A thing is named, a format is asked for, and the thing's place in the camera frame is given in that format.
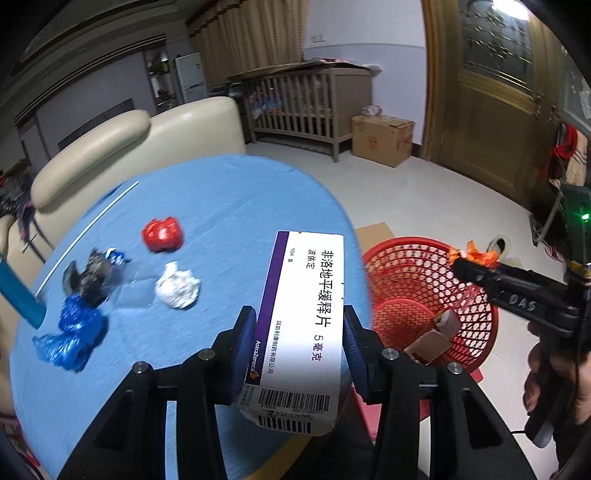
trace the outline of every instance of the red laundry basket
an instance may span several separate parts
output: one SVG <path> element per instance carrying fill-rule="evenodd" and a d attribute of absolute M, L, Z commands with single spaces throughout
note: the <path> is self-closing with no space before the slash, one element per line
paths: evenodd
<path fill-rule="evenodd" d="M 420 237 L 387 240 L 363 256 L 369 280 L 375 330 L 387 347 L 403 351 L 434 328 L 433 318 L 454 308 L 462 329 L 435 363 L 456 361 L 471 373 L 495 343 L 498 310 L 480 288 L 453 276 L 449 246 Z"/>

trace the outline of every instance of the orange wrapper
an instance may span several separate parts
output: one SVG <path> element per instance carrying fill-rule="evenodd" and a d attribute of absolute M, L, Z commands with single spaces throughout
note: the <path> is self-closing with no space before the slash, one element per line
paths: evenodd
<path fill-rule="evenodd" d="M 499 254 L 494 250 L 490 252 L 480 253 L 474 245 L 474 240 L 470 240 L 466 247 L 466 251 L 463 252 L 462 250 L 456 250 L 455 248 L 449 249 L 449 264 L 453 265 L 453 263 L 458 258 L 465 258 L 470 262 L 477 263 L 478 265 L 482 265 L 483 267 L 494 268 L 496 267 L 497 263 L 499 262 Z"/>

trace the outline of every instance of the white straw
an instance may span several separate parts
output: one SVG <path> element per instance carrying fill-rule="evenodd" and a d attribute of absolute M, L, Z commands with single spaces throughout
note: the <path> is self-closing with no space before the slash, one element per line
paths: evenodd
<path fill-rule="evenodd" d="M 123 198 L 124 195 L 126 195 L 132 188 L 134 188 L 139 182 L 136 181 L 135 183 L 132 183 L 129 187 L 127 187 L 124 191 L 121 192 L 121 194 L 119 194 L 117 196 L 117 198 L 113 199 L 113 201 L 108 204 L 104 210 L 102 212 L 100 212 L 95 218 L 94 220 L 91 221 L 91 223 L 89 223 L 87 225 L 86 228 L 84 228 L 84 230 L 81 231 L 80 235 L 78 235 L 76 237 L 76 239 L 70 244 L 70 246 L 66 249 L 66 251 L 64 252 L 64 254 L 60 257 L 60 259 L 57 261 L 57 263 L 53 266 L 53 268 L 51 269 L 51 271 L 47 274 L 47 276 L 45 277 L 45 280 L 43 280 L 43 283 L 41 284 L 41 287 L 39 287 L 39 289 L 37 290 L 37 293 L 35 293 L 35 298 L 39 296 L 39 294 L 41 293 L 41 290 L 43 290 L 43 288 L 45 287 L 45 285 L 47 285 L 47 282 L 49 281 L 49 279 L 51 278 L 51 276 L 54 274 L 54 272 L 57 270 L 57 267 L 60 266 L 61 262 L 64 260 L 64 258 L 66 257 L 66 255 L 68 253 L 70 253 L 70 251 L 72 250 L 72 248 L 74 248 L 74 246 L 78 243 L 78 241 L 83 237 L 83 235 L 90 230 L 90 227 L 93 226 L 100 217 L 102 217 L 107 210 L 109 210 L 115 203 L 117 203 L 119 200 L 121 200 Z"/>

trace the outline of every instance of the round table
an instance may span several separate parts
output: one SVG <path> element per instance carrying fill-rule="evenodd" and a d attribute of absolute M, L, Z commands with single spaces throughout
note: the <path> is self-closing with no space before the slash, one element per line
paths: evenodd
<path fill-rule="evenodd" d="M 18 327 L 10 359 L 15 408 L 33 452 L 52 478 L 134 362 L 147 361 L 154 368 L 179 364 L 231 328 L 243 305 L 258 311 L 280 230 L 344 236 L 345 303 L 369 325 L 365 272 L 345 212 L 322 185 L 296 168 L 247 155 L 194 160 L 122 184 L 64 237 L 33 291 L 82 230 L 134 181 L 139 183 L 90 227 L 44 287 L 47 315 L 41 328 L 34 330 L 27 322 Z M 176 252 L 154 254 L 143 244 L 140 231 L 151 219 L 167 216 L 179 220 L 184 245 Z M 107 300 L 99 309 L 108 318 L 108 332 L 84 370 L 73 373 L 41 362 L 31 339 L 59 333 L 63 271 L 72 260 L 83 268 L 95 247 L 117 247 L 157 275 L 166 263 L 178 261 L 179 268 L 192 270 L 201 280 L 201 291 L 188 310 L 169 309 L 158 300 L 147 308 L 120 309 Z M 343 392 L 349 382 L 344 358 Z M 175 407 L 170 403 L 167 413 L 168 480 L 177 478 Z M 289 467 L 285 463 L 297 457 L 293 448 L 291 453 L 285 448 L 294 441 L 292 435 L 257 427 L 235 406 L 217 407 L 216 413 L 229 479 L 277 477 Z M 296 439 L 294 445 L 301 450 L 306 438 Z"/>

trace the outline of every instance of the white floor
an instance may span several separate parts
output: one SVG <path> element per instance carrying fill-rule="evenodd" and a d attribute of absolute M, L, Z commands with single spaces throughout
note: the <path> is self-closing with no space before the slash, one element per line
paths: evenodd
<path fill-rule="evenodd" d="M 561 280 L 563 265 L 531 242 L 528 212 L 497 192 L 435 164 L 409 158 L 397 168 L 354 157 L 350 152 L 334 164 L 327 155 L 258 142 L 250 155 L 280 160 L 305 171 L 325 185 L 347 211 L 355 228 L 386 222 L 396 236 L 426 236 L 456 247 L 473 239 L 480 249 L 497 234 L 511 241 L 510 257 L 523 267 Z M 500 313 L 495 347 L 482 365 L 480 386 L 511 430 L 522 430 L 527 415 L 522 406 L 527 355 L 535 338 L 526 322 Z M 428 472 L 428 421 L 421 425 L 420 465 Z M 556 470 L 554 443 L 543 450 L 517 435 L 538 479 Z"/>

